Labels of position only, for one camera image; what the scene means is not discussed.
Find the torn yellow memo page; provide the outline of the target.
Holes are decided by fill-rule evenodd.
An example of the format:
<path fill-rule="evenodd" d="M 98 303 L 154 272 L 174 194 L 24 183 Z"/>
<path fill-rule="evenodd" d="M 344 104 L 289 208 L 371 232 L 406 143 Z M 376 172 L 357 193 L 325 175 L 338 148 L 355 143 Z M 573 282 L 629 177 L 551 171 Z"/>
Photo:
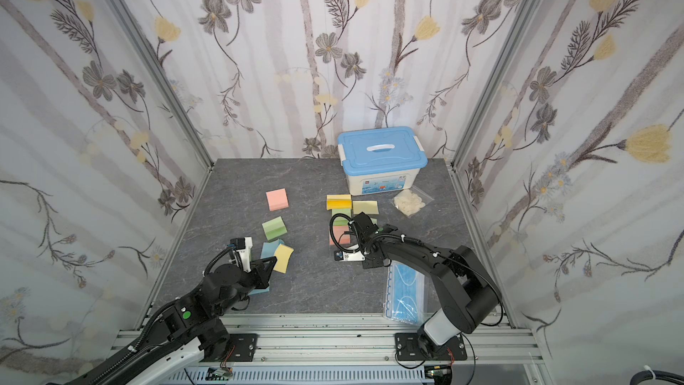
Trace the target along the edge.
<path fill-rule="evenodd" d="M 352 210 L 354 215 L 364 213 L 369 216 L 376 216 L 379 214 L 379 204 L 377 201 L 353 201 Z"/>

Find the pink memo pad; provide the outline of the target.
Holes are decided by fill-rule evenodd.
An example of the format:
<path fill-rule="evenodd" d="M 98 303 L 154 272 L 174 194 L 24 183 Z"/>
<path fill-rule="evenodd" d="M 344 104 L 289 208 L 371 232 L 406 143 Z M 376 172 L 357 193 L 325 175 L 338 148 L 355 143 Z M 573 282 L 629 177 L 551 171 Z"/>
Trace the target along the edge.
<path fill-rule="evenodd" d="M 351 244 L 351 235 L 347 226 L 333 226 L 333 235 L 336 241 L 343 246 Z"/>
<path fill-rule="evenodd" d="M 270 211 L 283 210 L 290 206 L 288 195 L 284 188 L 269 191 L 265 195 Z"/>

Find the green memo pad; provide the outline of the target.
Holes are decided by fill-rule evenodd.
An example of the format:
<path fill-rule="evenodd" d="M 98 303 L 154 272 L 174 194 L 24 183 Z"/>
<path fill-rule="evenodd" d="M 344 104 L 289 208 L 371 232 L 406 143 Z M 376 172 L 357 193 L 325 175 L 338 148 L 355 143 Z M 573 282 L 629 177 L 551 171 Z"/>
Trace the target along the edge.
<path fill-rule="evenodd" d="M 262 224 L 262 228 L 265 233 L 265 238 L 268 242 L 276 240 L 288 233 L 282 217 L 276 217 L 275 219 L 266 221 Z"/>
<path fill-rule="evenodd" d="M 333 226 L 346 226 L 352 219 L 351 209 L 333 209 L 331 215 L 334 217 Z"/>

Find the yellow memo pad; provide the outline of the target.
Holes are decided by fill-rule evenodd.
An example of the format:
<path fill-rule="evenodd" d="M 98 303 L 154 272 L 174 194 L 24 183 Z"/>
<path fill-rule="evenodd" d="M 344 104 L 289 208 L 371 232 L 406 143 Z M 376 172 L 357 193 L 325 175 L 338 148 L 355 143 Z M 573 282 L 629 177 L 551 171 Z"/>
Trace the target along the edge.
<path fill-rule="evenodd" d="M 351 194 L 328 194 L 326 197 L 327 210 L 340 210 L 352 208 Z"/>
<path fill-rule="evenodd" d="M 276 265 L 274 267 L 274 272 L 279 272 L 281 274 L 287 273 L 288 265 L 293 252 L 294 249 L 290 248 L 285 244 L 280 244 L 277 247 L 277 249 L 274 252 L 274 256 L 277 259 Z"/>

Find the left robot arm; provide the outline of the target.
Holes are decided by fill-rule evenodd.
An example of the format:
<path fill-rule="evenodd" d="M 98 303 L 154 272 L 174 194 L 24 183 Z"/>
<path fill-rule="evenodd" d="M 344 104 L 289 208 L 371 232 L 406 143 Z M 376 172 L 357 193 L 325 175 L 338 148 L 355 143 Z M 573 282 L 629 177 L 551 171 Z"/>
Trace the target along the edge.
<path fill-rule="evenodd" d="M 277 258 L 254 260 L 249 271 L 212 261 L 201 282 L 152 314 L 130 344 L 72 384 L 160 384 L 171 374 L 199 362 L 251 362 L 256 333 L 231 334 L 222 316 L 269 286 Z"/>

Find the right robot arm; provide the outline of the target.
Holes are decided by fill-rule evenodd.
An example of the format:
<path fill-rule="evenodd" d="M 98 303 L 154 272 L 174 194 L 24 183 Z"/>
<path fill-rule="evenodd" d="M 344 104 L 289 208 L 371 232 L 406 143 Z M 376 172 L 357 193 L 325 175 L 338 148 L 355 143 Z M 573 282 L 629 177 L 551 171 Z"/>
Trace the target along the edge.
<path fill-rule="evenodd" d="M 363 256 L 363 268 L 390 267 L 398 263 L 429 279 L 440 309 L 416 333 L 395 335 L 397 360 L 432 361 L 454 356 L 462 337 L 484 324 L 502 304 L 501 293 L 479 258 L 467 246 L 436 247 L 401 233 L 395 226 L 380 227 L 361 213 L 344 217 L 349 236 L 356 239 L 343 253 Z"/>

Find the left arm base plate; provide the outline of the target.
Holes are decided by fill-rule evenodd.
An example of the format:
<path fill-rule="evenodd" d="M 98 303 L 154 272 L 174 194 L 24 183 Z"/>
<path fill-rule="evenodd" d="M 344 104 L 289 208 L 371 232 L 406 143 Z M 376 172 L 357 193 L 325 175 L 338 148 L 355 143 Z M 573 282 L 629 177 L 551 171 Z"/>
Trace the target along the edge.
<path fill-rule="evenodd" d="M 237 333 L 220 338 L 205 350 L 205 362 L 252 362 L 258 348 L 256 333 Z"/>

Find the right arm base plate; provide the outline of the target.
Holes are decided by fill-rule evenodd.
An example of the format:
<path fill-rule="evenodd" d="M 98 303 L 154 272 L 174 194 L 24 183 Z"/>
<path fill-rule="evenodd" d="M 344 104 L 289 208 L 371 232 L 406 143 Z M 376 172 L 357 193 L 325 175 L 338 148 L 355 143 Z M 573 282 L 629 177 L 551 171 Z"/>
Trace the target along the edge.
<path fill-rule="evenodd" d="M 455 335 L 438 345 L 426 335 L 418 333 L 395 333 L 395 353 L 401 362 L 465 361 L 468 359 L 466 344 L 461 335 Z"/>

